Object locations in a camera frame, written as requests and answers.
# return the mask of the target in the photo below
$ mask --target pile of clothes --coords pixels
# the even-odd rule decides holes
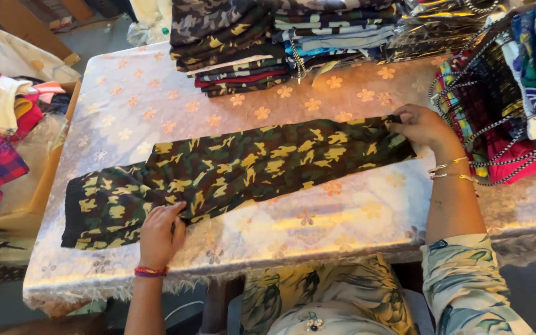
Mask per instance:
[[[395,34],[383,50],[386,62],[451,54],[484,25],[489,14],[507,12],[505,0],[406,0]]]
[[[64,114],[69,101],[70,95],[65,94],[57,82],[8,78],[0,73],[0,187],[28,173],[26,162],[41,155],[31,153],[36,148],[34,144],[51,140],[43,138],[41,133],[37,138],[30,136],[37,125],[44,125],[48,131],[55,125],[57,132],[52,135],[54,141],[58,140],[65,130],[65,127],[59,127],[60,122],[67,123]]]
[[[331,61],[379,59],[400,18],[398,6],[388,1],[350,1],[343,8],[288,5],[275,9],[272,42],[284,43],[287,63],[299,78]]]
[[[487,22],[495,43],[479,57],[473,50],[443,61],[432,100],[465,144],[472,172],[487,185],[511,184],[536,172],[536,3]]]
[[[282,45],[270,42],[272,12],[254,1],[173,1],[171,59],[208,97],[286,82]]]

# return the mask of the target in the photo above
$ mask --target camouflage fabric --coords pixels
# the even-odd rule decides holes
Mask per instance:
[[[61,246],[114,248],[137,242],[154,207],[184,200],[186,224],[216,217],[248,200],[261,202],[350,173],[415,157],[388,131],[398,116],[291,125],[154,145],[146,162],[71,179]]]
[[[357,8],[384,9],[392,0],[257,0],[261,6],[272,8],[277,14],[293,16],[336,11],[350,11]]]
[[[289,67],[287,65],[281,64],[281,65],[262,67],[260,69],[254,69],[254,70],[244,70],[244,71],[237,71],[237,72],[231,72],[231,73],[198,76],[198,78],[200,81],[203,81],[203,82],[213,82],[215,80],[221,80],[221,79],[226,79],[226,78],[247,77],[247,76],[252,76],[254,74],[260,74],[260,73],[270,72],[270,71],[275,71],[275,70],[287,70],[288,68]]]
[[[249,0],[174,0],[170,44],[181,47],[227,29],[257,4]]]
[[[214,70],[210,70],[206,72],[199,72],[196,74],[191,74],[191,75],[188,75],[188,78],[193,78],[196,76],[209,76],[209,75],[221,74],[221,73],[233,73],[233,72],[245,71],[245,70],[254,70],[254,69],[260,69],[262,67],[268,67],[268,66],[284,64],[284,63],[285,63],[284,58],[267,58],[264,60],[250,61],[249,63],[225,66],[225,67],[220,67],[218,69],[214,69]]]
[[[337,22],[316,22],[316,23],[286,23],[281,25],[275,25],[276,30],[287,29],[308,29],[308,28],[337,28],[337,27],[352,27],[363,25],[390,25],[394,21],[390,19],[358,19],[350,21],[337,21]]]
[[[302,16],[275,15],[276,26],[288,23],[316,23],[316,22],[340,22],[359,19],[391,19],[398,21],[398,9],[396,4],[383,10],[359,9],[346,12],[334,12],[331,14],[311,14]]]
[[[235,88],[235,87],[255,87],[259,86],[260,84],[264,84],[267,82],[276,82],[277,80],[284,80],[287,81],[291,78],[291,75],[286,74],[279,74],[276,76],[268,76],[266,78],[254,80],[252,82],[247,83],[217,83],[212,86],[202,87],[202,92],[210,92],[210,91],[216,91],[217,89],[223,89],[223,88]]]
[[[223,48],[227,42],[231,42],[236,36],[245,33],[248,29],[252,27],[257,29],[257,22],[265,21],[266,14],[268,14],[268,10],[262,7],[252,8],[231,27],[208,35],[200,40],[200,42],[187,44],[182,47],[171,47],[171,59],[183,59],[184,57],[192,57],[215,48]]]
[[[332,35],[332,34],[348,34],[358,33],[364,30],[379,30],[381,25],[358,25],[350,27],[338,27],[338,28],[308,28],[308,29],[288,29],[279,30],[272,34],[273,42],[284,42],[291,39],[300,39],[302,36],[314,36],[314,35]]]
[[[179,72],[188,72],[188,71],[203,69],[206,66],[220,64],[220,63],[222,63],[224,61],[227,61],[229,58],[232,57],[233,54],[236,54],[237,51],[247,49],[247,48],[252,47],[254,45],[265,44],[266,42],[267,42],[267,40],[264,37],[258,38],[257,40],[250,39],[250,40],[240,44],[237,48],[233,48],[233,49],[221,52],[218,55],[212,56],[210,58],[201,60],[201,61],[199,61],[197,63],[193,63],[193,64],[186,64],[182,60],[177,60],[177,61],[175,61],[176,68],[177,68],[177,71],[179,71]]]
[[[259,84],[256,86],[250,86],[250,87],[229,87],[229,88],[215,89],[214,91],[208,91],[208,92],[205,92],[204,94],[209,98],[216,98],[217,96],[231,95],[231,94],[236,94],[236,93],[263,91],[265,89],[275,87],[287,81],[288,79],[278,79],[273,82],[267,82],[267,83]]]
[[[247,45],[248,42],[265,36],[266,32],[269,30],[272,30],[272,16],[266,15],[243,34],[233,36],[233,39],[229,42],[226,42],[217,48],[206,50],[200,54],[190,54],[188,57],[182,57],[181,61],[184,64],[191,65],[202,60],[207,60],[212,56],[227,54],[228,52],[236,52],[241,49],[241,45]]]

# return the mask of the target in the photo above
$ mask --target shirt sleeve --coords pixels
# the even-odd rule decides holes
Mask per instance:
[[[421,251],[423,293],[438,335],[535,334],[510,308],[509,290],[487,234],[450,237]]]

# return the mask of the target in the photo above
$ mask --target person's left hand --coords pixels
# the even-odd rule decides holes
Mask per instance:
[[[142,224],[140,264],[152,270],[163,270],[185,241],[185,224],[177,216],[185,202],[153,208]]]

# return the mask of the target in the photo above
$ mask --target floral tablecloth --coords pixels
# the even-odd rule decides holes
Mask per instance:
[[[130,297],[139,245],[99,251],[61,248],[69,179],[145,160],[155,142],[216,135],[313,118],[347,121],[427,105],[441,58],[391,65],[357,63],[270,90],[206,98],[175,70],[167,42],[94,57],[24,281],[32,308],[60,315],[102,297]],[[382,252],[416,261],[423,243],[434,166],[417,159],[356,173],[308,190],[241,206],[192,225],[171,263],[165,290],[253,269]],[[480,203],[506,262],[536,259],[536,175],[481,188]]]

